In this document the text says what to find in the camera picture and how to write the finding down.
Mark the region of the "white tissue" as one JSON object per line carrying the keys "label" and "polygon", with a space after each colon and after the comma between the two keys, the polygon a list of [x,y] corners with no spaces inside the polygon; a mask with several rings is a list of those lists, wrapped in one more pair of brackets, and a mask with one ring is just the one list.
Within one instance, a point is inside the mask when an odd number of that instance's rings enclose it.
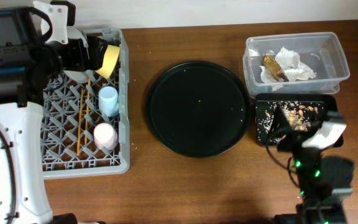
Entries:
{"label": "white tissue", "polygon": [[[300,54],[293,50],[288,50],[282,47],[276,55],[269,56],[273,57],[278,62],[278,64],[284,70],[285,75],[289,79],[289,82],[291,83],[298,81],[308,81],[317,77],[316,72],[312,70],[307,64],[303,63],[300,60]],[[284,83],[284,81],[276,81],[271,73],[265,68],[263,61],[260,68],[260,79],[262,83],[269,84],[272,87],[272,91],[278,91],[279,89],[288,86],[279,85],[279,83]]]}

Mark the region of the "food scraps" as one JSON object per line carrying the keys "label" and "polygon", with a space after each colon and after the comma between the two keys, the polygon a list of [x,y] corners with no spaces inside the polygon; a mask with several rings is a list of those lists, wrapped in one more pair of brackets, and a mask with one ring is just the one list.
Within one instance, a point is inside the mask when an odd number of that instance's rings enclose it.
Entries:
{"label": "food scraps", "polygon": [[311,122],[320,117],[326,104],[320,101],[258,101],[255,105],[257,140],[265,144],[275,118],[276,109],[281,109],[289,125],[298,131],[309,131]]}

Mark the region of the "yellow bowl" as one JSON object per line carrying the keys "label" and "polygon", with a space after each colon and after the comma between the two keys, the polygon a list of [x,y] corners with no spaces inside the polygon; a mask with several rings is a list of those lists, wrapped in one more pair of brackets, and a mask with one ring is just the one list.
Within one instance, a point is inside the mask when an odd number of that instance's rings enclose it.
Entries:
{"label": "yellow bowl", "polygon": [[103,62],[100,69],[96,73],[105,79],[108,79],[114,71],[119,59],[120,48],[115,45],[108,45],[103,55]]}

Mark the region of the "grey round plate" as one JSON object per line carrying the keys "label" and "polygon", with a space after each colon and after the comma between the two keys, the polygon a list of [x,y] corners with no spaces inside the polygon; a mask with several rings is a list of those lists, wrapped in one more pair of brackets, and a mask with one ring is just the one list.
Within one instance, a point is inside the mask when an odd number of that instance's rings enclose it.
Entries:
{"label": "grey round plate", "polygon": [[[83,41],[83,46],[86,49],[89,47],[86,35],[83,32],[79,31],[77,28],[73,26],[68,26],[67,34],[69,39],[81,39]],[[84,72],[64,70],[64,73],[70,79],[78,83],[87,83],[89,76],[94,74],[92,70],[85,70]]]}

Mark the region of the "pink cup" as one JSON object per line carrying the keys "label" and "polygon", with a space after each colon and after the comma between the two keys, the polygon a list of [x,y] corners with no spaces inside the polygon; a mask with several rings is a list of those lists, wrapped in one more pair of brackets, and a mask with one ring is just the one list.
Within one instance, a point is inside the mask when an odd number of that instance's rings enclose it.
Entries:
{"label": "pink cup", "polygon": [[98,148],[113,150],[118,144],[118,133],[109,123],[100,123],[94,128],[94,142]]}

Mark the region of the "wooden chopstick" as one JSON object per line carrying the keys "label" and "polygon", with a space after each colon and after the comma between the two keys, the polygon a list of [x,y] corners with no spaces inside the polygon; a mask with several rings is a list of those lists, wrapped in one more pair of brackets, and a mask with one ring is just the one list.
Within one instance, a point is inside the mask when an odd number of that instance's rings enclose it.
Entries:
{"label": "wooden chopstick", "polygon": [[[88,78],[88,85],[91,85],[91,79],[90,78]],[[87,97],[86,97],[86,100],[89,100],[90,99],[90,93],[89,93],[89,91],[87,90],[86,91],[86,93],[87,93]],[[86,103],[86,116],[88,116],[89,115],[89,106],[88,106],[88,104]],[[88,130],[88,120],[86,119],[86,122],[85,122],[85,131],[87,131]],[[85,144],[87,144],[88,143],[88,137],[85,135]]]}
{"label": "wooden chopstick", "polygon": [[84,95],[84,89],[81,89],[79,117],[78,117],[78,130],[77,130],[77,145],[76,145],[76,155],[77,156],[80,155],[80,148],[81,148],[81,124],[82,124],[82,117],[83,117],[83,95]]}

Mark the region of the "brown coffee sachet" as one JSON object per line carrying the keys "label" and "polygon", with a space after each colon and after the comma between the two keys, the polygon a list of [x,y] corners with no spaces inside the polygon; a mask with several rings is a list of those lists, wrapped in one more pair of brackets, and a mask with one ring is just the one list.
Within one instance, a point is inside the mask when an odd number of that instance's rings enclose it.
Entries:
{"label": "brown coffee sachet", "polygon": [[289,82],[289,79],[285,75],[284,70],[273,57],[264,55],[262,61],[265,68],[271,73],[276,81],[279,82],[282,80],[284,82]]}

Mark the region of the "light blue cup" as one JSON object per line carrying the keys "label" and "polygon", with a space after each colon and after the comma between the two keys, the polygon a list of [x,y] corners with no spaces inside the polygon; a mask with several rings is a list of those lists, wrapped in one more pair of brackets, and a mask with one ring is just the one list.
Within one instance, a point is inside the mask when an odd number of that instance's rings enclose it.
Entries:
{"label": "light blue cup", "polygon": [[99,110],[107,117],[113,117],[119,112],[119,95],[117,90],[112,86],[104,86],[99,90]]}

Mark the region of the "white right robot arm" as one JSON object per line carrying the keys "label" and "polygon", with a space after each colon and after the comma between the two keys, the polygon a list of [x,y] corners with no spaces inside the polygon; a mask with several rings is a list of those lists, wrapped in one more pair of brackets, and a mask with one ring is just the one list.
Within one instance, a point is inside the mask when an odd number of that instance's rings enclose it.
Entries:
{"label": "white right robot arm", "polygon": [[295,213],[275,215],[272,223],[347,222],[342,202],[353,192],[354,163],[323,155],[338,142],[345,128],[344,118],[335,111],[304,123],[276,108],[267,139],[279,138],[277,150],[291,154],[283,168],[299,189],[301,203]]}

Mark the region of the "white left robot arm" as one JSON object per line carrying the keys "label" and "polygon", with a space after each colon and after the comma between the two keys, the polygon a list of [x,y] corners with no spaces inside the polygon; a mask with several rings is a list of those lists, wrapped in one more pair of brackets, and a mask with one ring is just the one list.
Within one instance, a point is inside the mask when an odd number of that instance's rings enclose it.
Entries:
{"label": "white left robot arm", "polygon": [[108,43],[86,38],[69,1],[0,9],[0,223],[76,223],[54,215],[42,169],[44,90],[64,71],[99,71]]}

